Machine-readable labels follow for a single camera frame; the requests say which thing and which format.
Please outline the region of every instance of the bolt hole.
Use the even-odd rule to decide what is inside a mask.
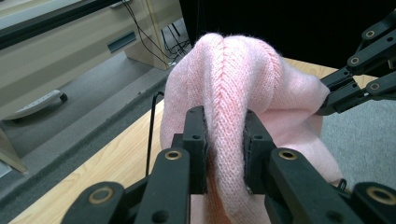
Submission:
[[[379,89],[379,84],[378,84],[378,83],[373,83],[373,84],[370,85],[370,88],[371,88],[373,91],[376,91],[376,90]]]
[[[166,211],[157,211],[155,212],[151,219],[154,223],[165,223],[169,218],[169,214]]]
[[[353,58],[352,60],[350,60],[352,63],[358,63],[359,62],[359,58]]]
[[[110,194],[109,191],[101,190],[92,195],[95,200],[101,200]]]
[[[395,205],[396,195],[387,191],[386,189],[381,189],[377,187],[370,187],[367,190],[367,194],[379,203]]]
[[[372,37],[374,34],[375,34],[374,31],[369,31],[369,32],[367,32],[366,36],[367,37]]]
[[[293,161],[295,159],[297,159],[297,155],[292,152],[292,151],[288,151],[288,150],[282,150],[279,152],[279,156],[285,160],[289,160],[289,161]]]
[[[173,161],[173,160],[178,160],[181,157],[181,152],[179,151],[169,151],[165,153],[165,158]]]
[[[326,213],[326,217],[330,220],[332,223],[343,223],[344,222],[344,217],[334,211],[328,211]]]

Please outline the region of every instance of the floor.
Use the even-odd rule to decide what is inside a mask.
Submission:
[[[183,20],[175,23],[179,42],[187,40]],[[174,46],[168,29],[169,46]],[[0,223],[8,223],[151,107],[170,71],[119,54],[60,88],[62,104],[19,123],[1,121],[29,168],[0,178]],[[367,102],[324,118],[322,140],[340,164],[351,188],[374,181],[396,189],[396,104]]]
[[[177,42],[191,46],[184,21],[163,29],[168,56],[177,57]],[[0,121],[0,128],[28,167],[0,178],[0,223],[8,223],[85,160],[151,108],[173,67],[163,71],[119,53],[59,90],[68,100],[54,102],[33,115]]]

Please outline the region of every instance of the gray carpet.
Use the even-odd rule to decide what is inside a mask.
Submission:
[[[369,101],[324,118],[322,139],[347,187],[374,181],[396,189],[396,102]]]

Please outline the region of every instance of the pink knitted sweater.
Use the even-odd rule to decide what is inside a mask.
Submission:
[[[329,182],[341,178],[319,139],[322,117],[314,115],[328,94],[317,77],[298,71],[259,39],[201,37],[167,80],[161,126],[162,148],[168,148],[174,133],[183,133],[187,110],[205,108],[208,193],[191,197],[191,223],[270,223],[264,196],[248,194],[243,178],[248,109],[278,147],[302,152]]]

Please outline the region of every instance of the wooden table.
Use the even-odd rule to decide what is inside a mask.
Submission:
[[[288,61],[301,71],[317,77],[325,77],[335,70],[311,63]],[[371,80],[373,78],[367,76],[357,79],[360,85]],[[163,102],[159,102],[155,115],[151,167],[160,151],[162,115]],[[14,218],[11,223],[60,223],[69,206],[85,188],[102,181],[119,182],[126,188],[144,177],[149,119],[150,111]]]

